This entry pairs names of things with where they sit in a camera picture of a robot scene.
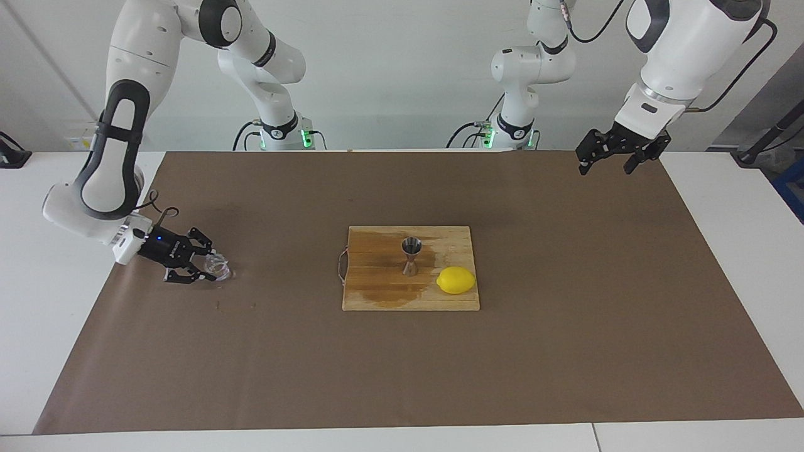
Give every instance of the white wall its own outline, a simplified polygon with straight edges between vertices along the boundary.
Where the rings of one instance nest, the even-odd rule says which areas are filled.
[[[68,128],[61,120],[86,121],[89,115],[82,111],[86,109],[81,108],[81,99],[92,106],[93,114],[100,112],[106,49],[123,1],[0,0],[18,14],[77,91],[75,96],[61,89],[66,105],[53,105],[50,96],[28,86],[28,80],[41,78],[42,68],[32,64],[27,53],[11,51],[10,59],[0,65],[0,83],[3,91],[15,91],[30,106],[29,112],[14,111],[11,131],[21,140],[33,140],[41,130],[25,125],[34,113],[57,116],[59,120],[47,127],[50,135],[59,135]],[[526,0],[252,3],[267,27],[304,52],[308,72],[290,88],[294,103],[326,133],[334,148],[443,146],[458,125],[485,118],[501,93],[490,75],[494,53],[532,44],[525,26]],[[591,35],[615,4],[614,0],[578,2],[574,16],[578,33]],[[542,107],[537,124],[544,131],[543,148],[574,149],[586,130],[611,126],[644,62],[625,33],[624,17],[622,11],[597,42],[573,44],[579,65],[572,80],[539,88]],[[804,42],[800,27],[804,2],[774,0],[772,18],[782,33],[762,64],[715,112],[688,115],[674,125],[672,149],[705,149]],[[765,33],[746,44],[715,77],[701,105],[720,93],[761,45]],[[3,41],[3,51],[18,44],[14,39]],[[64,86],[57,78],[47,76],[53,89]],[[9,123],[4,119],[8,114],[3,106],[0,126]],[[186,40],[174,86],[146,131],[163,148],[226,149],[239,125],[255,116],[249,98],[220,74],[215,52]]]
[[[63,138],[72,133],[69,128],[88,123],[93,115],[73,96],[15,15],[0,0],[0,130],[30,150],[66,150]]]

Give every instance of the wall outlet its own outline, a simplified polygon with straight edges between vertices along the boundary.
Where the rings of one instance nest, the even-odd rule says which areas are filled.
[[[92,147],[92,139],[89,137],[68,138],[71,150],[89,150]]]

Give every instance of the wooden cutting board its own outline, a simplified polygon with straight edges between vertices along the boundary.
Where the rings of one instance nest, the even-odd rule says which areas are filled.
[[[416,257],[418,274],[402,274],[402,240],[422,241]],[[343,310],[480,310],[478,285],[450,295],[436,284],[446,267],[477,275],[472,236],[466,226],[351,226],[349,265],[343,288]]]

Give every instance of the metal jigger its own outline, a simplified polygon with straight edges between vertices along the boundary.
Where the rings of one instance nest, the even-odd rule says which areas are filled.
[[[402,252],[408,258],[408,261],[405,262],[402,274],[407,277],[416,276],[416,273],[419,273],[419,269],[416,268],[415,260],[416,256],[421,253],[421,240],[415,237],[408,237],[402,240]]]

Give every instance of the green indicator light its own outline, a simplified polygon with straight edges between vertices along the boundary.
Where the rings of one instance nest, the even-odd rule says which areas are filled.
[[[310,138],[310,133],[306,130],[301,131],[301,141],[304,144],[304,147],[312,147],[313,139]]]
[[[486,140],[483,141],[483,145],[486,147],[486,149],[491,149],[491,147],[494,145],[494,131],[493,130],[491,130],[491,132],[489,132],[486,135]]]

